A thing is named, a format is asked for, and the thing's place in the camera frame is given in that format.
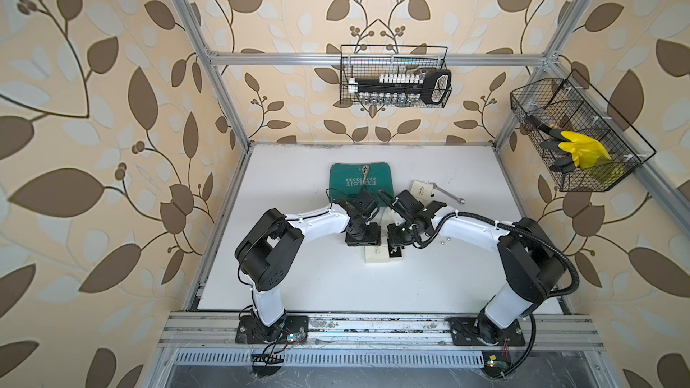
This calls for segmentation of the cream jewelry box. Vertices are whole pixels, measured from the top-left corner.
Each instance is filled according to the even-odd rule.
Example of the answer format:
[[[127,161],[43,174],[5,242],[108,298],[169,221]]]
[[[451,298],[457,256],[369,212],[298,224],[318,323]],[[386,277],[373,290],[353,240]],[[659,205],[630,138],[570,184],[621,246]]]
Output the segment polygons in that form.
[[[365,247],[365,262],[367,264],[373,263],[388,263],[393,260],[401,260],[403,253],[401,248],[391,248],[389,246],[366,246]]]
[[[410,193],[424,206],[428,205],[433,199],[434,186],[425,181],[413,181]]]

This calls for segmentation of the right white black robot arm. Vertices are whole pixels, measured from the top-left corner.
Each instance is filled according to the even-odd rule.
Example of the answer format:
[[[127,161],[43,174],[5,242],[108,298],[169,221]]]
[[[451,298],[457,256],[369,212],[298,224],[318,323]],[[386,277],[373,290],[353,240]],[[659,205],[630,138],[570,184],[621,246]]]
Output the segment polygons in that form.
[[[505,284],[479,312],[471,329],[485,344],[498,343],[517,319],[532,315],[547,299],[568,296],[580,286],[575,265],[534,219],[501,222],[440,201],[424,205],[408,190],[395,197],[379,190],[377,196],[404,220],[388,226],[392,246],[422,250],[445,237],[499,253]]]

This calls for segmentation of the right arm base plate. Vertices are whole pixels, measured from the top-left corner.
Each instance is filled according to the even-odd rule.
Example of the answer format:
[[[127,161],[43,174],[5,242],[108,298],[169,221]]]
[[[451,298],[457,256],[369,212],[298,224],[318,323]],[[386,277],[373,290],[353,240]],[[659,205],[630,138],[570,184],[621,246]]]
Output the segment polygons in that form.
[[[474,316],[447,318],[452,343],[457,347],[524,347],[526,340],[520,324],[515,320],[502,329],[488,319],[477,320]]]

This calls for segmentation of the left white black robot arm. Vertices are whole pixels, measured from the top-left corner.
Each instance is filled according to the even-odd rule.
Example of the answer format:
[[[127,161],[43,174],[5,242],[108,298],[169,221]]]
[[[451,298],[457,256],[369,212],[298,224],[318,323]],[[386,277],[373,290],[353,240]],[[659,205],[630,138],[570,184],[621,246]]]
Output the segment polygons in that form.
[[[235,249],[237,276],[251,288],[251,316],[242,322],[249,343],[269,343],[280,338],[288,321],[280,283],[285,279],[302,245],[330,235],[345,235],[350,247],[379,246],[381,226],[374,221],[377,200],[362,190],[305,214],[285,215],[267,210]]]

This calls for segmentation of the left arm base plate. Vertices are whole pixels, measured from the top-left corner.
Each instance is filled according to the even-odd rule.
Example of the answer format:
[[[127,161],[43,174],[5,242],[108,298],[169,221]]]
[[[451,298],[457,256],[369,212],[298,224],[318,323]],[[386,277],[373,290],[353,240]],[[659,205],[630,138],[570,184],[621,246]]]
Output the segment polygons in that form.
[[[237,344],[300,343],[307,339],[309,317],[284,314],[271,326],[264,325],[253,314],[241,316],[235,334]]]

